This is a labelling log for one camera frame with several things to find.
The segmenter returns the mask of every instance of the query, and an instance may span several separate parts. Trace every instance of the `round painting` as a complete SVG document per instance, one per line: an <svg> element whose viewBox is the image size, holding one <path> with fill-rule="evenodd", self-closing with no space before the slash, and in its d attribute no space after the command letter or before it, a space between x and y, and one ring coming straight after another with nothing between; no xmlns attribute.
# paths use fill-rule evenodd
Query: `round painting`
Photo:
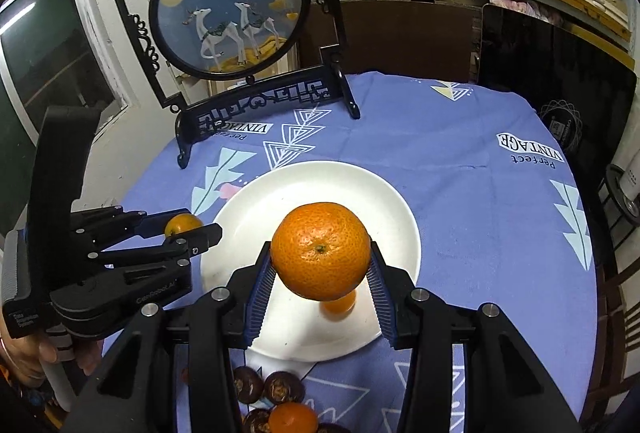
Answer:
<svg viewBox="0 0 640 433"><path fill-rule="evenodd" d="M277 61L295 43L310 0L151 0L160 52L202 78L238 78Z"/></svg>

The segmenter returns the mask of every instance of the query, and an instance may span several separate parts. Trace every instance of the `orange fruit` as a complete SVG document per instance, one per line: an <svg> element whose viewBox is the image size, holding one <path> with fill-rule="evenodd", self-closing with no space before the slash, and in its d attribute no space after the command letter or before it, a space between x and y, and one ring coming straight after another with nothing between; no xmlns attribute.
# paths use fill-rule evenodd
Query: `orange fruit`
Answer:
<svg viewBox="0 0 640 433"><path fill-rule="evenodd" d="M316 433L318 417L313 410L297 402L285 402L269 415L271 433Z"/></svg>
<svg viewBox="0 0 640 433"><path fill-rule="evenodd" d="M197 229L203 225L202 220L197 216L194 216L191 213L183 213L181 215L176 215L166 223L166 226L164 227L164 236L169 237L171 235L179 235L180 233Z"/></svg>
<svg viewBox="0 0 640 433"><path fill-rule="evenodd" d="M356 291L352 290L346 296L333 301L322 301L320 306L329 314L344 314L356 304Z"/></svg>
<svg viewBox="0 0 640 433"><path fill-rule="evenodd" d="M316 301L346 296L369 269L371 241L346 207L317 202L295 208L271 240L271 261L290 291Z"/></svg>

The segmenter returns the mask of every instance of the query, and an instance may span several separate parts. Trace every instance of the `round plate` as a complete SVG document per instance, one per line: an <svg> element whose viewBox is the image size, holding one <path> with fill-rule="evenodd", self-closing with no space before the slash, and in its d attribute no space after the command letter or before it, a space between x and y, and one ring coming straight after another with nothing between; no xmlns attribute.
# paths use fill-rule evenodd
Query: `round plate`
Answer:
<svg viewBox="0 0 640 433"><path fill-rule="evenodd" d="M258 177L222 207L215 219L222 226L222 240L200 261L204 290L226 285L234 270L254 264L282 219L312 202L336 202L353 211L378 243L387 265L405 269L417 281L418 225L394 187L358 166L310 161ZM351 313L332 321L317 301L296 296L276 278L260 337L251 348L276 359L306 362L362 348L380 335L380 327L366 278L356 290Z"/></svg>
<svg viewBox="0 0 640 433"><path fill-rule="evenodd" d="M267 68L296 41L310 0L150 0L160 52L193 76L225 80Z"/></svg>

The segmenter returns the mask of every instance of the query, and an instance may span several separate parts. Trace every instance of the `brown chestnut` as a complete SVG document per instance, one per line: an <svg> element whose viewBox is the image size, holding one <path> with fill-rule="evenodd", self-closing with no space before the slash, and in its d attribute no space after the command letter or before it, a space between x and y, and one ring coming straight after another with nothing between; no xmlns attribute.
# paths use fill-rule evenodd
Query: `brown chestnut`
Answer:
<svg viewBox="0 0 640 433"><path fill-rule="evenodd" d="M269 428L268 409L252 409L246 417L242 425L242 433L271 433Z"/></svg>
<svg viewBox="0 0 640 433"><path fill-rule="evenodd" d="M253 404L260 399L264 383L254 370L248 366L238 366L234 370L236 395L243 404Z"/></svg>
<svg viewBox="0 0 640 433"><path fill-rule="evenodd" d="M305 398L305 386L293 373L274 371L264 381L264 396L274 404L302 402Z"/></svg>
<svg viewBox="0 0 640 433"><path fill-rule="evenodd" d="M351 433L347 428L340 426L339 424L330 424L323 422L318 425L318 431L316 433Z"/></svg>

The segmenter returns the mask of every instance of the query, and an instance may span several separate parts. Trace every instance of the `table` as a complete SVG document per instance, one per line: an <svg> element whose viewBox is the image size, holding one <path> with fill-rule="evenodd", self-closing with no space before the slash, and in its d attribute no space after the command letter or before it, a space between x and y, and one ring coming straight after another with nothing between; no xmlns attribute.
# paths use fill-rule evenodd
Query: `table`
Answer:
<svg viewBox="0 0 640 433"><path fill-rule="evenodd" d="M209 223L226 200L270 169L305 160L369 169L394 185L415 215L418 285L454 305L500 305L579 416L593 363L596 285L584 212L558 143L516 94L380 73L349 82L359 121L341 101L252 111L242 124L196 144L185 170L176 164L176 143L169 143L124 208L186 207ZM202 294L194 260L193 293L177 304ZM308 371L305 400L322 421L354 433L391 433L409 359L379 337L341 359L290 369ZM235 365L243 361L242 352L232 352ZM177 364L185 362L181 348ZM453 380L451 430L458 433L465 406L460 346ZM189 431L183 386L177 412L180 431Z"/></svg>

